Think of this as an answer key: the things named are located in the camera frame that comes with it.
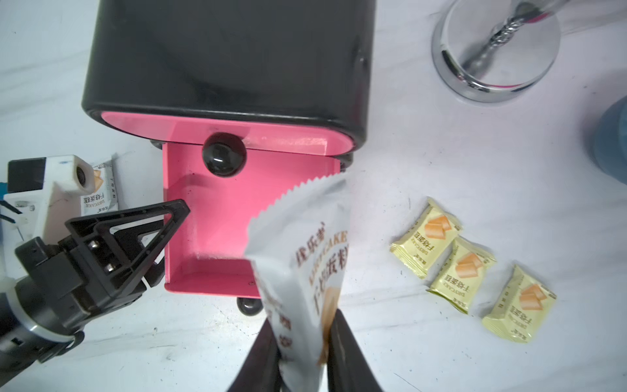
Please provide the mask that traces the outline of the pink top drawer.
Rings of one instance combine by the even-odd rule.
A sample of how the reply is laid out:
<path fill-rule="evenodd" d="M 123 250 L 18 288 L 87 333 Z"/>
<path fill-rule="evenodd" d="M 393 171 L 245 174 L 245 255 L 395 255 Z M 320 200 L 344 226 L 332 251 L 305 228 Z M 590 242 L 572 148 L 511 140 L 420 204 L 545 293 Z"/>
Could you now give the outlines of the pink top drawer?
<path fill-rule="evenodd" d="M 202 145 L 215 134 L 230 134 L 252 150 L 334 157 L 342 169 L 354 161 L 353 140 L 323 127 L 114 111 L 101 118 L 121 132 L 163 143 Z"/>

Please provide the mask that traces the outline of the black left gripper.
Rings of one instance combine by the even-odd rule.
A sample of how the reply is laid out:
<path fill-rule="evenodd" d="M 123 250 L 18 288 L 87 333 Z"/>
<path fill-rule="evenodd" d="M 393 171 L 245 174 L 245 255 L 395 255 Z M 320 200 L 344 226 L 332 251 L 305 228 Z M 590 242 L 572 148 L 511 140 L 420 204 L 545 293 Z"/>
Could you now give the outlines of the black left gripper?
<path fill-rule="evenodd" d="M 165 276 L 160 256 L 190 210 L 177 199 L 68 220 L 57 245 L 35 238 L 27 271 L 1 295 L 1 370 L 23 372 L 80 345 L 91 321 L 127 307 Z"/>

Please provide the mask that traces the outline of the black drawer cabinet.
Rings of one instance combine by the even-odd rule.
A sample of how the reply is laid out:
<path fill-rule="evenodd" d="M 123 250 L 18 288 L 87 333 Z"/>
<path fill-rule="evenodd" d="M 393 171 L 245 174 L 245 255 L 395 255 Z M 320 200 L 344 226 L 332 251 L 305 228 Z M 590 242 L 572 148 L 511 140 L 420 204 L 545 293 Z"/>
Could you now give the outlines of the black drawer cabinet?
<path fill-rule="evenodd" d="M 374 1 L 103 1 L 82 106 L 120 132 L 352 164 L 367 140 Z"/>

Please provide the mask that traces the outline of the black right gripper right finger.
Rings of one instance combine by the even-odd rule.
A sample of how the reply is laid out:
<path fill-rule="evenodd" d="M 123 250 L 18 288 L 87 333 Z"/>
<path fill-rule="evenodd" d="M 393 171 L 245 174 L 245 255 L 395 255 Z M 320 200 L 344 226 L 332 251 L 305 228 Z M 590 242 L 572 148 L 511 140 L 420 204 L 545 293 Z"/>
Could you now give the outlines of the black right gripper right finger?
<path fill-rule="evenodd" d="M 327 369 L 331 392 L 383 391 L 341 310 L 331 325 Z"/>

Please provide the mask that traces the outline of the pink drawer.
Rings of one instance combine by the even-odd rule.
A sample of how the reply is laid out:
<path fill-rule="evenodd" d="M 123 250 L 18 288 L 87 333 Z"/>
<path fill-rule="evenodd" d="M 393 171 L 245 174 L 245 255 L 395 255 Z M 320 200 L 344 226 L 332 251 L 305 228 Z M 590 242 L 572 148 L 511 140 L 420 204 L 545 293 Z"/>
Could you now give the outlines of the pink drawer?
<path fill-rule="evenodd" d="M 323 127 L 114 111 L 101 118 L 121 132 L 163 143 L 202 145 L 215 134 L 230 134 L 252 150 L 334 157 L 342 169 L 354 161 L 353 140 Z"/>
<path fill-rule="evenodd" d="M 290 189 L 340 171 L 333 157 L 248 150 L 242 171 L 222 178 L 206 168 L 201 146 L 166 144 L 164 198 L 182 199 L 190 210 L 165 250 L 166 290 L 235 297 L 242 313 L 258 313 L 259 292 L 243 257 L 250 220 Z"/>

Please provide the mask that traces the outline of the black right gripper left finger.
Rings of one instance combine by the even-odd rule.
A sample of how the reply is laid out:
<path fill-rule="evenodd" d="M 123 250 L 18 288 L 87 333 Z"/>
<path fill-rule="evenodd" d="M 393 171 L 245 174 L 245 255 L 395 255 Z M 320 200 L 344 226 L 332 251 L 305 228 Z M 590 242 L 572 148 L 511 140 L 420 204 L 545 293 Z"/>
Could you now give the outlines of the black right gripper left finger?
<path fill-rule="evenodd" d="M 266 320 L 235 377 L 228 392 L 279 392 L 282 377 L 279 372 L 280 352 L 269 321 Z"/>

